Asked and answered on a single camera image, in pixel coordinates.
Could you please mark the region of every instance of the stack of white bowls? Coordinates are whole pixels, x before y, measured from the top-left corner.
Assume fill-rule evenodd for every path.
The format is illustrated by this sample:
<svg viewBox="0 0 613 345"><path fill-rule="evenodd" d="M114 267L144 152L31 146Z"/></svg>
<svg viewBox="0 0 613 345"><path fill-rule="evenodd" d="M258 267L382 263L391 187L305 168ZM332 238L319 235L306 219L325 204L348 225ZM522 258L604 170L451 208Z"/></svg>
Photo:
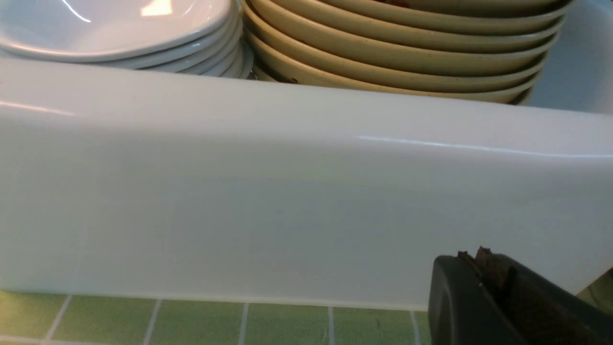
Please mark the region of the stack of white bowls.
<svg viewBox="0 0 613 345"><path fill-rule="evenodd" d="M247 78L234 0L3 0L4 56Z"/></svg>

